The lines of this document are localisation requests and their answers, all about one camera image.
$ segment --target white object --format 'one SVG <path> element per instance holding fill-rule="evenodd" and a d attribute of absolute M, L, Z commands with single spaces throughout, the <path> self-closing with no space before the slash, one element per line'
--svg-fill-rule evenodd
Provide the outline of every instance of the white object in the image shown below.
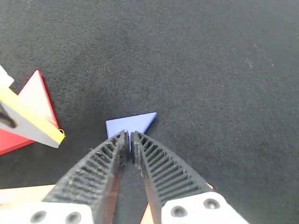
<path fill-rule="evenodd" d="M 162 224 L 248 224 L 216 192 L 170 200 L 162 208 Z"/>
<path fill-rule="evenodd" d="M 94 224 L 92 210 L 84 204 L 25 203 L 5 212 L 3 224 Z"/>
<path fill-rule="evenodd" d="M 14 79 L 11 78 L 4 70 L 4 68 L 0 65 L 0 84 L 9 88 L 13 82 Z"/>

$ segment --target black fabric surface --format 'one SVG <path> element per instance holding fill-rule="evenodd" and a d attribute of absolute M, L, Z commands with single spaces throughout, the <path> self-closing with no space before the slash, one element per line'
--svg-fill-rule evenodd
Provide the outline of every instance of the black fabric surface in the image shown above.
<path fill-rule="evenodd" d="M 40 69 L 66 133 L 59 149 L 0 156 L 0 188 L 53 184 L 106 139 L 105 120 L 157 112 L 147 134 L 250 223 L 298 223 L 298 10 L 294 0 L 0 1 L 12 89 Z M 138 223 L 145 206 L 128 166 L 115 222 Z"/>

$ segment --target screw hole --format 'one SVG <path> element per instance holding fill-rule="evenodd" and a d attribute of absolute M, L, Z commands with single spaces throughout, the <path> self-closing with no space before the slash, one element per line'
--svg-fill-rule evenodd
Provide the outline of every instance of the screw hole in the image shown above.
<path fill-rule="evenodd" d="M 204 206 L 206 209 L 218 209 L 220 204 L 215 199 L 209 198 L 204 201 Z"/>
<path fill-rule="evenodd" d="M 79 212 L 72 212 L 65 219 L 65 224 L 78 224 L 81 221 L 81 214 Z"/>
<path fill-rule="evenodd" d="M 46 212 L 45 211 L 38 211 L 34 213 L 34 215 L 31 217 L 30 222 L 31 223 L 40 223 L 43 221 L 46 217 Z"/>
<path fill-rule="evenodd" d="M 182 206 L 175 206 L 171 209 L 171 215 L 173 217 L 184 217 L 187 215 L 187 211 Z"/>

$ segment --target red triangular block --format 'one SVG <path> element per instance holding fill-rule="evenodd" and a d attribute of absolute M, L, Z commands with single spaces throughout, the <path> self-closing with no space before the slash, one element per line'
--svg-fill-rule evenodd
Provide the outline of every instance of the red triangular block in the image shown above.
<path fill-rule="evenodd" d="M 39 70 L 36 70 L 33 73 L 32 77 L 19 93 L 19 97 L 21 97 L 22 100 L 37 113 L 59 128 Z M 33 142 L 33 140 L 0 129 L 0 155 L 29 145 Z"/>

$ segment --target blue triangle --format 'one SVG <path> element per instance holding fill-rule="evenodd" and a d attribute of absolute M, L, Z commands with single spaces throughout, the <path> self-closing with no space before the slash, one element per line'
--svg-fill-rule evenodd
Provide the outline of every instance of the blue triangle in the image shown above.
<path fill-rule="evenodd" d="M 113 120 L 106 121 L 106 130 L 108 138 L 116 135 L 118 132 L 122 130 L 127 130 L 129 136 L 131 136 L 132 132 L 139 131 L 141 133 L 145 133 L 145 131 L 149 128 L 150 124 L 155 119 L 157 113 L 146 113 L 126 118 L 118 118 Z"/>

